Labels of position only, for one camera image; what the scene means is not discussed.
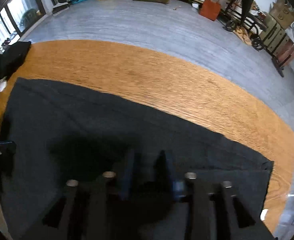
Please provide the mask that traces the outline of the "black garment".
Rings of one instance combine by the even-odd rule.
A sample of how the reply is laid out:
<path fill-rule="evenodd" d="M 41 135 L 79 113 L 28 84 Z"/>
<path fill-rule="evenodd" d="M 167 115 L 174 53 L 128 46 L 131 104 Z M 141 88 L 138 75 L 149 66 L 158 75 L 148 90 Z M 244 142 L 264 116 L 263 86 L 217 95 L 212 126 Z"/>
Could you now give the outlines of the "black garment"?
<path fill-rule="evenodd" d="M 13 239 L 272 239 L 261 221 L 273 162 L 192 122 L 121 97 L 19 78 L 1 140 L 0 201 Z M 134 149 L 128 198 L 119 196 Z M 171 151 L 186 196 L 165 199 L 154 162 Z"/>

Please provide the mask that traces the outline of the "black cart with clothes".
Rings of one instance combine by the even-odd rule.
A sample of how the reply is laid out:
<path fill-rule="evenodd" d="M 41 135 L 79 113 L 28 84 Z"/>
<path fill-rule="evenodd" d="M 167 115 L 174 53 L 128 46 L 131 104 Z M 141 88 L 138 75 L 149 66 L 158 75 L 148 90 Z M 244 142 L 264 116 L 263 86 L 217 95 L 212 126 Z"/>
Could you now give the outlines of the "black cart with clothes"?
<path fill-rule="evenodd" d="M 227 22 L 223 29 L 236 34 L 245 44 L 261 51 L 264 48 L 259 36 L 267 26 L 259 16 L 260 9 L 254 0 L 231 0 L 225 9 Z"/>

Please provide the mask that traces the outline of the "olive storage trunks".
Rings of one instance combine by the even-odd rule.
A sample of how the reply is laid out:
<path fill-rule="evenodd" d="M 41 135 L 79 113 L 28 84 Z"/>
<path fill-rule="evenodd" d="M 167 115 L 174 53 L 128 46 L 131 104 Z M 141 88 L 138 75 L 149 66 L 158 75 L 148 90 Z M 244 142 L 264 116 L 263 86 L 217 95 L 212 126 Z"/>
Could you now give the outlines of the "olive storage trunks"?
<path fill-rule="evenodd" d="M 265 50 L 272 57 L 272 64 L 281 77 L 284 77 L 284 68 L 294 58 L 294 43 L 285 30 L 270 14 L 264 12 L 263 24 L 266 31 L 261 31 L 261 38 Z"/>

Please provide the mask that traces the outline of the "orange paper bag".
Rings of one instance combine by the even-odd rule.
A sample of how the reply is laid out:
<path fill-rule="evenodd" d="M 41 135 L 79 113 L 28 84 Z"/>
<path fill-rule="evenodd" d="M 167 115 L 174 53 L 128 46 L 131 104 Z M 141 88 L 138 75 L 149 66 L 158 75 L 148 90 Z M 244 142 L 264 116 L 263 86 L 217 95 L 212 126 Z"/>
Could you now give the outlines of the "orange paper bag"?
<path fill-rule="evenodd" d="M 199 14 L 209 20 L 215 21 L 221 11 L 219 0 L 204 0 Z"/>

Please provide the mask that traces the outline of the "cardboard boxes stack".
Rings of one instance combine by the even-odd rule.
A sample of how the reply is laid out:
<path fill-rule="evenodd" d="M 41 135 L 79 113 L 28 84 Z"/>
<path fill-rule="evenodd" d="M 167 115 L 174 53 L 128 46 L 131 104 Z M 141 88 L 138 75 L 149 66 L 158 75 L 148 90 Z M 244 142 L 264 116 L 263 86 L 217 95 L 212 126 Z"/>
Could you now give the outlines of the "cardboard boxes stack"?
<path fill-rule="evenodd" d="M 278 22 L 278 24 L 283 28 L 287 29 L 294 22 L 294 9 L 286 0 L 276 0 L 273 3 L 272 9 L 270 9 L 269 14 Z"/>

